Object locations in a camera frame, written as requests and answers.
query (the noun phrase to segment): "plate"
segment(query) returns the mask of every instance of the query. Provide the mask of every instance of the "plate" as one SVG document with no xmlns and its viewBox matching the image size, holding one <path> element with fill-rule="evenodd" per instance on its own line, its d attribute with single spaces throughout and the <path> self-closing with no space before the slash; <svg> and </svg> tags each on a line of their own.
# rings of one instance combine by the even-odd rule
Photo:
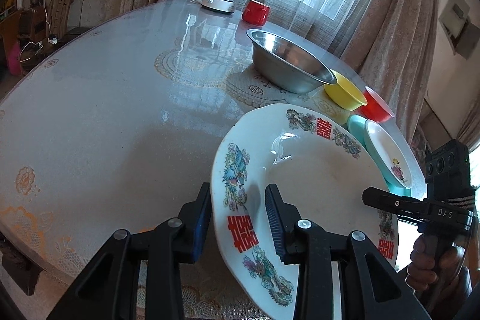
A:
<svg viewBox="0 0 480 320">
<path fill-rule="evenodd" d="M 412 188 L 412 174 L 400 147 L 380 125 L 365 122 L 364 140 L 367 151 L 377 163 L 387 182 L 406 189 Z"/>
<path fill-rule="evenodd" d="M 211 195 L 215 235 L 225 264 L 272 319 L 290 320 L 298 265 L 280 262 L 265 210 L 265 187 L 326 231 L 361 230 L 395 265 L 397 217 L 363 205 L 369 186 L 388 191 L 368 152 L 320 113 L 272 104 L 245 114 L 215 155 Z"/>
<path fill-rule="evenodd" d="M 351 115 L 346 122 L 349 132 L 357 139 L 357 141 L 365 147 L 365 140 L 363 139 L 363 132 L 365 129 L 366 118 L 360 115 Z"/>
</svg>

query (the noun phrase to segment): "stainless steel basin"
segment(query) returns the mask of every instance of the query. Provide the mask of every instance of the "stainless steel basin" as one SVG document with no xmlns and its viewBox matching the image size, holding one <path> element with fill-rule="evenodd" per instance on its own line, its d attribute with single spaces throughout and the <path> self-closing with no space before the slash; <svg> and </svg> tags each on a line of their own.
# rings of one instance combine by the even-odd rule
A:
<svg viewBox="0 0 480 320">
<path fill-rule="evenodd" d="M 249 29 L 255 68 L 277 86 L 304 94 L 337 78 L 319 59 L 295 43 L 276 34 Z"/>
</svg>

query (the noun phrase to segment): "screw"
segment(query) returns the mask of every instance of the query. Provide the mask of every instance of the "screw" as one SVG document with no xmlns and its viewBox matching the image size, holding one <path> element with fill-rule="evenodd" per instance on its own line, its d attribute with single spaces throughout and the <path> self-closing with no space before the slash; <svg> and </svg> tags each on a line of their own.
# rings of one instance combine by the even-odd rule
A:
<svg viewBox="0 0 480 320">
<path fill-rule="evenodd" d="M 301 229 L 308 229 L 311 227 L 311 222 L 308 221 L 308 220 L 298 220 L 297 221 L 297 225 L 301 228 Z"/>
<path fill-rule="evenodd" d="M 117 229 L 114 233 L 113 233 L 113 237 L 116 238 L 117 240 L 123 240 L 124 238 L 126 238 L 128 235 L 128 232 L 125 231 L 124 229 Z"/>
<path fill-rule="evenodd" d="M 178 228 L 182 225 L 183 222 L 178 217 L 174 217 L 173 219 L 169 219 L 169 227 L 170 228 Z"/>
<path fill-rule="evenodd" d="M 360 231 L 353 231 L 352 232 L 352 238 L 353 238 L 353 240 L 363 241 L 363 240 L 365 240 L 365 234 L 363 232 L 360 232 Z"/>
</svg>

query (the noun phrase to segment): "table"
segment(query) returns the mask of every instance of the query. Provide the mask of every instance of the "table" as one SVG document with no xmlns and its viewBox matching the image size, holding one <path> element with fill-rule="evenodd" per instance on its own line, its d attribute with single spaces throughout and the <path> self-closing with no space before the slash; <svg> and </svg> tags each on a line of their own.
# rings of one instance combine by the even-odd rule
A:
<svg viewBox="0 0 480 320">
<path fill-rule="evenodd" d="M 251 27 L 239 12 L 168 0 L 106 22 L 47 58 L 0 104 L 0 231 L 70 283 L 116 229 L 149 230 L 194 199 L 220 141 L 249 110 L 291 103 L 344 124 L 351 113 L 323 88 L 293 94 L 253 68 Z M 274 24 L 263 29 L 364 87 L 313 43 Z M 412 196 L 424 197 L 405 139 L 393 120 L 383 126 L 409 163 Z M 213 229 L 200 261 L 181 272 L 186 316 L 263 316 L 224 265 Z M 144 285 L 145 268 L 140 307 Z"/>
</svg>

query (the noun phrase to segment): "mug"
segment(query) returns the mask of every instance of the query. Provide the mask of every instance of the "mug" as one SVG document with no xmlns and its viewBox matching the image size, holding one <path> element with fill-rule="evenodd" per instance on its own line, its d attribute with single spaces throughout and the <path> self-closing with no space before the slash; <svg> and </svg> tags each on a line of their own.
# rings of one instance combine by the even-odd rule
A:
<svg viewBox="0 0 480 320">
<path fill-rule="evenodd" d="M 241 18 L 252 25 L 263 26 L 267 22 L 268 13 L 270 12 L 270 7 L 266 4 L 250 0 Z"/>
</svg>

